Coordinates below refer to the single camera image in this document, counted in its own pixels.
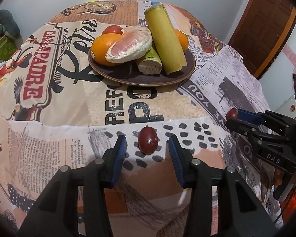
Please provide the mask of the printed patchwork tablecloth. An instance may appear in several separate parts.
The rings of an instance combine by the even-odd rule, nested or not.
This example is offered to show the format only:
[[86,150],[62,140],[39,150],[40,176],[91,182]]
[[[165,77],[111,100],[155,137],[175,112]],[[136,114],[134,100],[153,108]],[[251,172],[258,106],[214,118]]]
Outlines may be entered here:
[[[176,135],[209,166],[233,166],[277,228],[273,168],[253,157],[249,143],[225,128],[231,108],[269,108],[242,56],[216,39],[189,12],[165,4],[173,26],[189,39],[189,77],[176,73],[159,87],[106,79],[88,51],[110,25],[145,25],[148,1],[99,1],[65,9],[30,35],[0,70],[0,215],[18,233],[43,188],[63,165],[101,157],[119,135],[127,154],[117,185],[106,190],[115,236],[181,236],[190,190],[176,181],[166,142]],[[141,129],[158,136],[151,155],[138,147]]]

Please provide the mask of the red tomato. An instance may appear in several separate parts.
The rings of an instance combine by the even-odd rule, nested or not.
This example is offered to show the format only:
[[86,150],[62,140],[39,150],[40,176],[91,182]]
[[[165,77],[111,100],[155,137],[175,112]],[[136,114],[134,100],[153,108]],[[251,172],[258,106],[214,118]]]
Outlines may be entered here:
[[118,26],[118,25],[110,25],[108,27],[106,27],[103,32],[102,35],[104,34],[119,34],[122,35],[123,34],[123,28]]

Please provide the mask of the red grape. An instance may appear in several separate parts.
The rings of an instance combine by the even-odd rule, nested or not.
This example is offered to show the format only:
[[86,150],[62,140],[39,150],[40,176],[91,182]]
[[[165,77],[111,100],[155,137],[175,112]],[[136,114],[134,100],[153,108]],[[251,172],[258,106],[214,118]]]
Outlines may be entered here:
[[226,119],[238,119],[238,109],[232,108],[226,113]]
[[138,147],[145,155],[153,154],[158,147],[158,136],[154,128],[145,126],[138,135]]

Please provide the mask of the short green sugarcane piece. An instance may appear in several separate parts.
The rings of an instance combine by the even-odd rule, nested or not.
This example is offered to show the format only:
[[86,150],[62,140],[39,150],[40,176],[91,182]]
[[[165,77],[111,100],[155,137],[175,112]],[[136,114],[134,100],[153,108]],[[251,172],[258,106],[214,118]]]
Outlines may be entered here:
[[151,49],[141,58],[135,60],[138,70],[144,75],[160,74],[162,71],[162,62],[152,46]]

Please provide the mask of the brown wooden door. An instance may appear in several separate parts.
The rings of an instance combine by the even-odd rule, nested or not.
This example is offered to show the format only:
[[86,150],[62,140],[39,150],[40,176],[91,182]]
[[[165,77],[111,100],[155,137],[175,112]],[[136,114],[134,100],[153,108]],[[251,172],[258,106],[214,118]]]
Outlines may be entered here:
[[228,44],[258,79],[275,60],[295,24],[296,8],[291,0],[249,0]]

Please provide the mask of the grey plush toy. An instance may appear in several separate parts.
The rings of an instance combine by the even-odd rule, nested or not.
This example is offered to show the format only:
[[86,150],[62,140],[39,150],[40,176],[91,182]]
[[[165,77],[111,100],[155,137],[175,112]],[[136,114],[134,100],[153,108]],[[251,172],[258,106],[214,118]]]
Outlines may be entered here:
[[20,36],[20,29],[8,10],[0,10],[0,36],[2,35],[13,40]]

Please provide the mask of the peeled pomelo segment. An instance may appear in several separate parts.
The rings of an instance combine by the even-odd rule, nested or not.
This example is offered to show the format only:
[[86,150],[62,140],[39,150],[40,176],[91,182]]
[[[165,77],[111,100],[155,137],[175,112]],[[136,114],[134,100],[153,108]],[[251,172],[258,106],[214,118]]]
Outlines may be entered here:
[[151,31],[146,26],[127,26],[123,34],[107,51],[110,63],[125,63],[143,57],[152,48]]

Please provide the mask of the large orange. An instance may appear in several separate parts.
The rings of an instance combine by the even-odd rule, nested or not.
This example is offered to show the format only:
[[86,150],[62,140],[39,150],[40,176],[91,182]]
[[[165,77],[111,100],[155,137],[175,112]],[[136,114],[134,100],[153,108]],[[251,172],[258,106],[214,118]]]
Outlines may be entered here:
[[116,66],[118,63],[111,63],[106,60],[106,53],[108,49],[121,38],[122,35],[115,33],[108,33],[98,36],[91,48],[90,53],[92,59],[103,66]]

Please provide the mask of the orange with Dole sticker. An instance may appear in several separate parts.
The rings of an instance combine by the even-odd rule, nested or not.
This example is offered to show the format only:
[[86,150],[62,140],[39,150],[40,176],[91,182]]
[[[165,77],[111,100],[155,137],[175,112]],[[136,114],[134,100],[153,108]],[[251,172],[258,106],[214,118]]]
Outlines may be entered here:
[[188,37],[181,31],[179,31],[178,29],[174,29],[177,38],[179,39],[180,45],[182,47],[182,50],[184,52],[186,52],[188,50],[189,47],[189,39]]

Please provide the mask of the long yellow sugarcane piece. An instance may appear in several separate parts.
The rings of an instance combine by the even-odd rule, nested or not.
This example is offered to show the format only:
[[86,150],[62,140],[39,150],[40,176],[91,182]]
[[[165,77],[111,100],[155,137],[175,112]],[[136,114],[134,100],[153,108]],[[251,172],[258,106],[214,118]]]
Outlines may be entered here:
[[144,16],[166,74],[178,72],[187,66],[184,51],[165,7],[155,4],[144,12]]

